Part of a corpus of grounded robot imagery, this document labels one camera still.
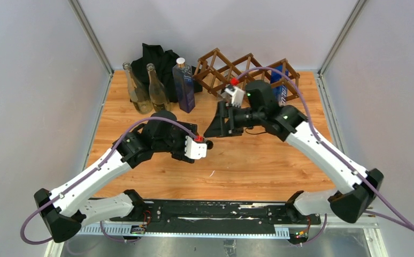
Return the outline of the dark green wine bottle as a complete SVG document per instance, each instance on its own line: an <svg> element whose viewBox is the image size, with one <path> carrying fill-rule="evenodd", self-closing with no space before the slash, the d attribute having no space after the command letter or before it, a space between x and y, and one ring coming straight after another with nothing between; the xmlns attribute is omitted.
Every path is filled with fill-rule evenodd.
<svg viewBox="0 0 414 257"><path fill-rule="evenodd" d="M213 142L212 142L212 141L207 140L205 143L206 143L206 146L207 146L207 149L208 149L208 150L210 150L210 149L212 149L212 148L213 148Z"/></svg>

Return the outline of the clear bottle with dark label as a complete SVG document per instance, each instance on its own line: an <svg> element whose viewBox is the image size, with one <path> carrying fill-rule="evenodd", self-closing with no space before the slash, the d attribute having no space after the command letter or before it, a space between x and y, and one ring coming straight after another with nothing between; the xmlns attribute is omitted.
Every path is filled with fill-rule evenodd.
<svg viewBox="0 0 414 257"><path fill-rule="evenodd" d="M166 88L158 79L156 68L153 63L146 65L149 76L149 95L155 112L166 110L171 111L171 104Z"/></svg>

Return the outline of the blue bottle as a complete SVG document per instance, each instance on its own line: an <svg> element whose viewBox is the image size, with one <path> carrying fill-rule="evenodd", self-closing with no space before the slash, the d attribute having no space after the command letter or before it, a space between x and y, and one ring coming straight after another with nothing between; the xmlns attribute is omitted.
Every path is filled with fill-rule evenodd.
<svg viewBox="0 0 414 257"><path fill-rule="evenodd" d="M182 57L176 59L172 69L178 104L182 111L190 113L195 107L192 68Z"/></svg>
<svg viewBox="0 0 414 257"><path fill-rule="evenodd" d="M278 73L275 72L271 72L271 79L270 79L270 83L274 83L274 82L278 82L279 80L281 80L282 76ZM278 102L279 106L284 106L286 105L286 97L287 97L287 87L285 85L280 85L277 87L274 87L272 89L272 92Z"/></svg>

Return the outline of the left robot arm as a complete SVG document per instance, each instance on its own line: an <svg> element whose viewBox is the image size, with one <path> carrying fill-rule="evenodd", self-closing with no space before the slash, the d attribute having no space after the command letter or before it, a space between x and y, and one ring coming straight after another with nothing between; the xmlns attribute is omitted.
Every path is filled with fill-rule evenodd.
<svg viewBox="0 0 414 257"><path fill-rule="evenodd" d="M132 124L96 162L70 181L34 194L50 240L61 243L82 228L111 218L148 224L150 207L135 190L110 198L93 195L118 176L148 161L155 153L170 153L179 161L194 163L206 157L212 142L197 133L197 126L180 122L169 111L159 111Z"/></svg>

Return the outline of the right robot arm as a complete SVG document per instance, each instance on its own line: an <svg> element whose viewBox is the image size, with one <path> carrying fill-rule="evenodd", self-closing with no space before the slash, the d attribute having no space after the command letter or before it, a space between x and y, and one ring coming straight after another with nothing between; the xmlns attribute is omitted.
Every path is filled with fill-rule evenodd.
<svg viewBox="0 0 414 257"><path fill-rule="evenodd" d="M355 223L375 199L384 179L382 172L368 170L345 156L296 107L279 106L271 85L265 81L247 84L245 92L250 106L240 108L236 103L220 101L204 137L235 137L247 128L263 127L303 153L335 185L333 190L294 193L285 203L286 218L297 224L312 214L334 214Z"/></svg>

